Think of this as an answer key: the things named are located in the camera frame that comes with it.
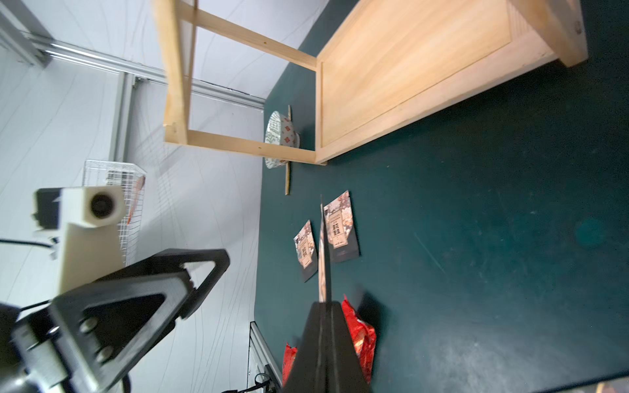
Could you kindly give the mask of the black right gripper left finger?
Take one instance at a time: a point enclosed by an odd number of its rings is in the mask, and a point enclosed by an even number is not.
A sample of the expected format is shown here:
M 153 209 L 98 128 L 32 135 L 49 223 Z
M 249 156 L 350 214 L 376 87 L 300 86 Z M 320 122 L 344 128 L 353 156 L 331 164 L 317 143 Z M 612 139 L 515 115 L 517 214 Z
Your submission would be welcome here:
M 324 311 L 324 303 L 314 303 L 311 306 L 301 346 L 282 392 L 324 392 Z

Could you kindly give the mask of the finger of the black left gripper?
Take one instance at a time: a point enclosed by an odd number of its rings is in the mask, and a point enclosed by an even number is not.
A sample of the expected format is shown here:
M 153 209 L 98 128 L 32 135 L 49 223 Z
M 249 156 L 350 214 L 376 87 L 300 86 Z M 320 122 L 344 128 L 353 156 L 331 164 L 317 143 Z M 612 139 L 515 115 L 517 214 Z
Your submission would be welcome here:
M 178 317 L 188 319 L 199 309 L 229 266 L 230 257 L 225 249 L 170 248 L 110 273 L 98 281 L 186 273 L 189 291 Z

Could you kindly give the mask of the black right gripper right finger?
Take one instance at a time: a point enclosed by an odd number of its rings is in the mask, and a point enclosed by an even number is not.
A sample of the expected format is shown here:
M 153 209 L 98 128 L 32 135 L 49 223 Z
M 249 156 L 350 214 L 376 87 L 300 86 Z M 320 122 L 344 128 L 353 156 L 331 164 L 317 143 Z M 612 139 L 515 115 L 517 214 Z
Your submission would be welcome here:
M 341 304 L 325 304 L 325 391 L 370 392 Z

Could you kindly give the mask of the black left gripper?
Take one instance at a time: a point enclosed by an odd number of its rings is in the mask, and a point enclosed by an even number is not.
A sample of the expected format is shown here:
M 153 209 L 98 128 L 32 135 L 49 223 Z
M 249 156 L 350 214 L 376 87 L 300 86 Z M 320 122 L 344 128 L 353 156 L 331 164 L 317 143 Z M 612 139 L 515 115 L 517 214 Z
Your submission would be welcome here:
M 186 273 L 91 283 L 18 320 L 11 343 L 40 390 L 105 392 L 170 333 L 191 291 Z

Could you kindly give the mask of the brown tea bag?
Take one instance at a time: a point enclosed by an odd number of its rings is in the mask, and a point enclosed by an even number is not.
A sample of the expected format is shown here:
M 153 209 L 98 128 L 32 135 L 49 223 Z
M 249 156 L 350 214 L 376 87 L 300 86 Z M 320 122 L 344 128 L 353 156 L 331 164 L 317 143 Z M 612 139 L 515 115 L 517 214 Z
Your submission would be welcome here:
M 311 221 L 306 222 L 293 241 L 305 283 L 318 271 L 318 254 Z
M 324 206 L 327 245 L 332 263 L 342 263 L 360 256 L 349 191 Z
M 319 283 L 319 302 L 327 303 L 329 297 L 329 290 L 327 286 L 328 275 L 327 275 L 327 229 L 326 229 L 326 221 L 324 214 L 324 206 L 320 204 L 320 232 L 319 232 L 319 274 L 318 274 L 318 283 Z

